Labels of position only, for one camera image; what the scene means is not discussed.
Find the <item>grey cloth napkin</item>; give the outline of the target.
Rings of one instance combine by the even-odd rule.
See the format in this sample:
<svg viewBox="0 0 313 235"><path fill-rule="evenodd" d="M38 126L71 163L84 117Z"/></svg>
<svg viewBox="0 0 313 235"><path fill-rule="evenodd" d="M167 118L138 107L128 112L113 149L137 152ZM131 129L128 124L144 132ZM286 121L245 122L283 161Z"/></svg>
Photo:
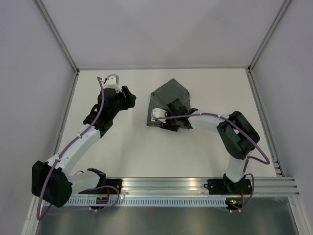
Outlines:
<svg viewBox="0 0 313 235"><path fill-rule="evenodd" d="M188 110L191 109L189 91L174 78L152 92L150 95L146 125L149 127L160 127L162 122L151 120L152 110L154 108L165 110L167 109L166 105L177 98Z"/></svg>

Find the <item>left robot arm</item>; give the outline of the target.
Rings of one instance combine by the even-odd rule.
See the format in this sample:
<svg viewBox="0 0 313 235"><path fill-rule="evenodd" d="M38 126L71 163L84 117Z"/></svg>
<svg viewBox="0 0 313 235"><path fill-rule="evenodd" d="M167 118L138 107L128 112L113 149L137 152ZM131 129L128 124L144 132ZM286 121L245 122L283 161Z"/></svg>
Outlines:
<svg viewBox="0 0 313 235"><path fill-rule="evenodd" d="M64 148L46 162L37 161L32 167L31 192L46 202L60 208L74 194L106 193L106 174L89 168L82 174L71 175L71 171L87 150L98 142L112 127L118 112L135 106L136 96L127 86L117 92L105 88L98 96L90 114L70 147Z"/></svg>

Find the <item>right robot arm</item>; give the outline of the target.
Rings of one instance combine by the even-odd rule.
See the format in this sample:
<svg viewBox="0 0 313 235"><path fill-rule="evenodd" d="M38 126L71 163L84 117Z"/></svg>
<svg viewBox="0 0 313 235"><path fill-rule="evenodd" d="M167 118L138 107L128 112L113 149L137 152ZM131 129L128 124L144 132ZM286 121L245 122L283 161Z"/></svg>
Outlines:
<svg viewBox="0 0 313 235"><path fill-rule="evenodd" d="M160 128L178 131L185 129L202 129L216 132L230 154L228 167L223 175L223 188L227 193L235 193L245 179L248 155L255 149L252 141L258 143L259 134L245 116L239 112L226 116L203 113L196 108L187 109L179 99L167 104L167 109L154 108L152 121L159 121Z"/></svg>

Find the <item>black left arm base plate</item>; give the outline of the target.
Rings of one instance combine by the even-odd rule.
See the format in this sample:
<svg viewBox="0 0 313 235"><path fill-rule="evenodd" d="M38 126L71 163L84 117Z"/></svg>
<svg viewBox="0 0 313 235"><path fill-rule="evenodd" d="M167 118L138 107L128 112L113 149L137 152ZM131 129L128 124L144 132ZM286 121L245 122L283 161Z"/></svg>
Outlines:
<svg viewBox="0 0 313 235"><path fill-rule="evenodd" d="M122 188L122 180L121 179L105 179L102 182L100 182L96 187L102 187L102 186L111 186L118 190L118 192L121 192ZM98 194L98 195L117 195L117 192L113 188L99 188L96 190L84 190L79 192L78 194Z"/></svg>

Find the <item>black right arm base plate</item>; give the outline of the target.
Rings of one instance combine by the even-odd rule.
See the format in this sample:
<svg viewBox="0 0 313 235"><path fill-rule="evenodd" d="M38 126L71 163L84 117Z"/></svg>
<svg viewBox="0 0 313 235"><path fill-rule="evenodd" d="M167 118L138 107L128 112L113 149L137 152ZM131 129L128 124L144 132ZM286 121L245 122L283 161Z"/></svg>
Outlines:
<svg viewBox="0 0 313 235"><path fill-rule="evenodd" d="M252 184L249 179L242 179L233 183L224 179L208 179L206 188L210 195L250 195L252 193Z"/></svg>

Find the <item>aluminium frame post left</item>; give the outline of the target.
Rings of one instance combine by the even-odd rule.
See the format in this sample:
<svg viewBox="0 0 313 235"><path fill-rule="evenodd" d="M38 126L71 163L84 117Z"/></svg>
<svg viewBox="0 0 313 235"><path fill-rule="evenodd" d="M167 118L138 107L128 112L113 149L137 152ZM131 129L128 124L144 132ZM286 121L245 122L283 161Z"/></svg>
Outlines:
<svg viewBox="0 0 313 235"><path fill-rule="evenodd" d="M41 16L44 19L44 22L46 23L47 27L49 28L50 32L52 33L54 39L56 40L59 48L61 49L66 61L70 65L71 69L75 74L79 73L79 69L74 62L59 30L57 29L52 17L50 16L44 2L42 0L33 0L35 6L37 7L38 11L40 12Z"/></svg>

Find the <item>aluminium frame post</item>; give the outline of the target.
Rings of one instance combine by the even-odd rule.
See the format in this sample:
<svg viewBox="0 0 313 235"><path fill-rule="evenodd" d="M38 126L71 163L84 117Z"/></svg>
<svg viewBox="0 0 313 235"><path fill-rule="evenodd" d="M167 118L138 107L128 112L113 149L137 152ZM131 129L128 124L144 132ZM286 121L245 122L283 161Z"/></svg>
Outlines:
<svg viewBox="0 0 313 235"><path fill-rule="evenodd" d="M280 22L282 21L284 15L292 4L292 0L284 0L282 5L280 6L277 14L275 15L270 27L268 28L263 40L261 41L256 53L254 54L250 64L246 68L247 73L251 73L256 64L258 63L262 53L264 52L266 46L268 45L270 39L273 37L276 29L278 28Z"/></svg>
<svg viewBox="0 0 313 235"><path fill-rule="evenodd" d="M57 29L52 17L50 16L44 2L42 0L33 0L35 6L37 7L38 11L40 12L41 16L44 19L44 22L46 23L47 27L49 28L50 32L52 33L54 39L56 40L59 48L61 49L66 61L70 65L71 69L75 74L79 73L79 69L74 62L59 30Z"/></svg>

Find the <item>aluminium mounting rail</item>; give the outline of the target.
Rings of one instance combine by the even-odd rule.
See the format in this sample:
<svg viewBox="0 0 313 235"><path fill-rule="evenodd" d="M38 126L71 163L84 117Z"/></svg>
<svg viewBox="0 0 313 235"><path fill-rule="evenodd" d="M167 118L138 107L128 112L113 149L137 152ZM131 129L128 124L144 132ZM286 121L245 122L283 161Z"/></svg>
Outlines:
<svg viewBox="0 0 313 235"><path fill-rule="evenodd" d="M207 178L120 178L122 180L122 194L129 195L191 195L191 194L209 194L206 188ZM213 177L209 179L222 179L221 177ZM291 177L252 177L247 176L252 184L252 193L258 196L295 196L299 194L296 182ZM111 186L102 186L103 188L113 188ZM78 195L84 190L93 190L90 186L75 186L67 179L53 182L48 181L44 192L44 200L50 203L64 204L70 197Z"/></svg>

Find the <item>aluminium frame post right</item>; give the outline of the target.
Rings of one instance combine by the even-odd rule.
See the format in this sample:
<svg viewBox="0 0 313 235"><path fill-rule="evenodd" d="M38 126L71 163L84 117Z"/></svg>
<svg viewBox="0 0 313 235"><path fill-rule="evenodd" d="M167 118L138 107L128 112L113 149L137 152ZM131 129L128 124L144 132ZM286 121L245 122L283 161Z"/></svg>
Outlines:
<svg viewBox="0 0 313 235"><path fill-rule="evenodd" d="M256 64L258 63L262 53L264 52L266 46L268 45L270 39L273 37L276 29L278 28L280 22L282 21L284 15L292 4L292 0L284 0L282 5L280 6L277 14L275 15L270 27L268 28L263 40L261 41L256 53L254 54L250 64L246 68L247 73L251 73Z"/></svg>

